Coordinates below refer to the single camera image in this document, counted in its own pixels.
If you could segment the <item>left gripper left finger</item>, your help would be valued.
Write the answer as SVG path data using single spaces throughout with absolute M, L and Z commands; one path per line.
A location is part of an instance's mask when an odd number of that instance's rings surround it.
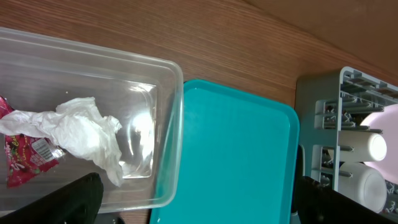
M 1 217 L 1 224 L 91 224 L 99 212 L 103 192 L 100 175 L 92 172 Z

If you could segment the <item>grey-white bowl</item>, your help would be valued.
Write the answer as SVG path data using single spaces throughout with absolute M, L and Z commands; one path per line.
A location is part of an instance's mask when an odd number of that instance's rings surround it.
M 351 177 L 339 176 L 340 194 L 376 213 L 382 211 L 386 204 L 387 187 L 378 170 L 358 162 L 345 162 L 340 171 L 352 174 Z

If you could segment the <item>white napkin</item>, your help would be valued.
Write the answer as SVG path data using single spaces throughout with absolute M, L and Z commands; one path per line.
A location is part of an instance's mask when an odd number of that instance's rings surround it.
M 101 116 L 94 97 L 75 98 L 55 111 L 14 110 L 1 118 L 1 133 L 47 138 L 73 156 L 93 161 L 112 184 L 123 184 L 121 151 L 116 134 L 122 128 L 114 116 Z

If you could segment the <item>white cup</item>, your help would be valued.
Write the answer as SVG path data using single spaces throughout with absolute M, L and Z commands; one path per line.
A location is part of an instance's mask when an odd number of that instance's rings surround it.
M 387 154 L 386 141 L 377 133 L 340 131 L 338 145 L 343 162 L 377 162 Z

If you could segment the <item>pink plate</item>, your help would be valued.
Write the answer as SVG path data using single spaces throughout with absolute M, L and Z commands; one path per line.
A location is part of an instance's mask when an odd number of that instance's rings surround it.
M 378 162 L 365 162 L 369 167 L 378 170 L 389 182 L 397 184 L 397 104 L 384 108 L 383 112 L 371 113 L 362 122 L 362 126 L 381 129 L 381 136 L 387 144 L 386 157 Z

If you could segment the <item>red snack wrapper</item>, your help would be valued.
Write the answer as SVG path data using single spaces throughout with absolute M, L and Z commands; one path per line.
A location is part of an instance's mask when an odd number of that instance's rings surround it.
M 65 155 L 62 148 L 47 138 L 33 138 L 24 134 L 5 135 L 4 150 L 7 161 L 7 188 L 18 187 L 59 164 Z

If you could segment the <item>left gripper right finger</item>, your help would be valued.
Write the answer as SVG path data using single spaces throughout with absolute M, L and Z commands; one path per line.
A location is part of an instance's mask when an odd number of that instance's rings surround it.
M 302 224 L 395 224 L 308 176 L 295 180 L 293 205 Z

